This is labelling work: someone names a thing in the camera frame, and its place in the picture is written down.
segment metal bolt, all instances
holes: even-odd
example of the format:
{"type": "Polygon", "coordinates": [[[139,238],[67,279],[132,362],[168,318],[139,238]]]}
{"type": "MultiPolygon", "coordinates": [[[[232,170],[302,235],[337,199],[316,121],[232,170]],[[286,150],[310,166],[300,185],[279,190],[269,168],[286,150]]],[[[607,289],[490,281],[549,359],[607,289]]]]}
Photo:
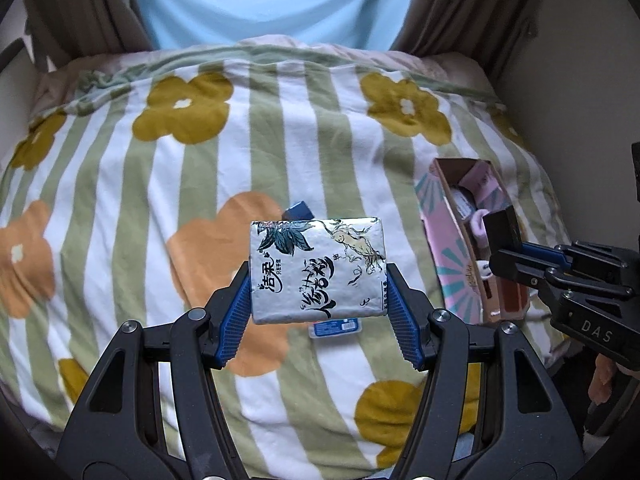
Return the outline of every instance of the metal bolt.
{"type": "Polygon", "coordinates": [[[199,321],[206,315],[207,311],[200,307],[192,308],[188,313],[189,319],[191,319],[192,321],[199,321]]]}
{"type": "Polygon", "coordinates": [[[125,321],[120,328],[125,334],[130,334],[131,332],[135,332],[138,328],[138,324],[133,320],[129,320],[125,321]]]}
{"type": "Polygon", "coordinates": [[[433,319],[444,323],[445,321],[451,319],[451,313],[448,310],[444,310],[443,308],[438,308],[433,311],[433,319]]]}
{"type": "Polygon", "coordinates": [[[518,327],[515,326],[511,321],[505,321],[500,324],[500,328],[505,334],[513,335],[518,331],[518,327]]]}

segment blue and white package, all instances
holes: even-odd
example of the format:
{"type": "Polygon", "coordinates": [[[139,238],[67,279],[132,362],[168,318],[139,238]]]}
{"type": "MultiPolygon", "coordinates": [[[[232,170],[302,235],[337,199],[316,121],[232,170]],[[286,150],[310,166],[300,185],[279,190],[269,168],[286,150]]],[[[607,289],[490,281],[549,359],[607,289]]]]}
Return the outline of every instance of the blue and white package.
{"type": "Polygon", "coordinates": [[[379,218],[253,222],[255,324],[386,316],[379,218]]]}
{"type": "Polygon", "coordinates": [[[345,334],[357,334],[362,331],[362,324],[357,317],[347,319],[331,319],[309,325],[309,337],[318,339],[321,337],[336,337],[345,334]]]}

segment blanket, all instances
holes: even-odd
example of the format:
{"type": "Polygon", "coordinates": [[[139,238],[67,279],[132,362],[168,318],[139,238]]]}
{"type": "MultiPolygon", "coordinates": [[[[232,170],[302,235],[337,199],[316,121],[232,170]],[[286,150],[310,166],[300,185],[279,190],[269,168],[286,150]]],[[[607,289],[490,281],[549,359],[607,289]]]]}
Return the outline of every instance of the blanket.
{"type": "MultiPolygon", "coordinates": [[[[299,200],[317,218],[381,218],[388,261],[442,307],[414,191],[436,156],[490,160],[525,238],[568,241],[546,173],[490,93],[269,45],[83,73],[71,101],[33,118],[0,184],[0,378],[63,428],[121,323],[203,306],[247,258],[249,223],[299,200]]],[[[549,363],[564,338],[532,303],[524,332],[549,363]]],[[[362,478],[395,463],[425,377],[386,317],[362,327],[327,341],[303,323],[249,323],[214,381],[251,476],[362,478]]],[[[472,367],[461,431],[477,396],[472,367]]],[[[167,367],[161,399],[181,455],[167,367]]]]}

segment open box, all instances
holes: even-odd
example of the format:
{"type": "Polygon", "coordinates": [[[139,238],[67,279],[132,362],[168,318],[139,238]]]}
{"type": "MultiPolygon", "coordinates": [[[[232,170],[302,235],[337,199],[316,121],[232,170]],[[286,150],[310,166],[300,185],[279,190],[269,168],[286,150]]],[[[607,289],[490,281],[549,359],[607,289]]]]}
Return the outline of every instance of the open box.
{"type": "Polygon", "coordinates": [[[473,211],[511,205],[491,163],[436,158],[415,190],[447,310],[471,324],[522,319],[529,307],[527,287],[492,275],[483,280],[476,263],[489,259],[489,249],[472,235],[473,211]]]}

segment curtain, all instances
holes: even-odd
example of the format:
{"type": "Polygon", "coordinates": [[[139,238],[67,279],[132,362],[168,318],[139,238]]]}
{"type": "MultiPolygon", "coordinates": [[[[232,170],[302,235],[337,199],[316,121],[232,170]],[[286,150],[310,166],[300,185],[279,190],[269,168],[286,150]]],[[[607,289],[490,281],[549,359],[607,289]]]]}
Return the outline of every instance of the curtain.
{"type": "Polygon", "coordinates": [[[24,0],[30,31],[56,66],[151,50],[135,0],[24,0]]]}
{"type": "Polygon", "coordinates": [[[522,40],[535,34],[540,1],[412,0],[392,48],[419,57],[459,52],[495,81],[522,40]]]}

